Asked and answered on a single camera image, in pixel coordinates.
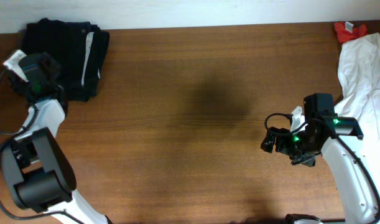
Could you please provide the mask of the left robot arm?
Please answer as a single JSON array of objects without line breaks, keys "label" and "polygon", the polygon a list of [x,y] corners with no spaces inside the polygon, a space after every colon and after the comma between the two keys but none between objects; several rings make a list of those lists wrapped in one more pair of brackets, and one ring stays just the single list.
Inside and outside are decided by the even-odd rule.
[{"label": "left robot arm", "polygon": [[79,193],[72,166],[55,137],[66,112],[58,100],[38,101],[18,133],[0,144],[0,171],[17,207],[35,212],[14,220],[53,217],[61,223],[109,224]]}]

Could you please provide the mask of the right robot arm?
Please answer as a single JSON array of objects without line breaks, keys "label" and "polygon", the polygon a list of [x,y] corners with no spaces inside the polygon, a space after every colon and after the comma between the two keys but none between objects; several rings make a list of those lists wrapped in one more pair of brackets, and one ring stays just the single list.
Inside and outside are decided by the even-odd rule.
[{"label": "right robot arm", "polygon": [[355,118],[338,116],[332,109],[304,111],[283,117],[293,129],[264,127],[261,149],[289,157],[293,166],[315,166],[322,156],[334,178],[346,223],[380,223],[380,183],[368,155],[362,150],[364,134]]}]

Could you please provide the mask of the black t-shirt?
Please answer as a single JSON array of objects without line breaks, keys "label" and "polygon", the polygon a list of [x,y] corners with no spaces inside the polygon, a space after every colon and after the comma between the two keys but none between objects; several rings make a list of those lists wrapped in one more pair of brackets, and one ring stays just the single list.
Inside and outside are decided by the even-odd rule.
[{"label": "black t-shirt", "polygon": [[90,22],[41,19],[29,23],[21,38],[27,54],[48,53],[60,64],[57,83],[69,101],[87,102],[97,95],[110,34]]}]

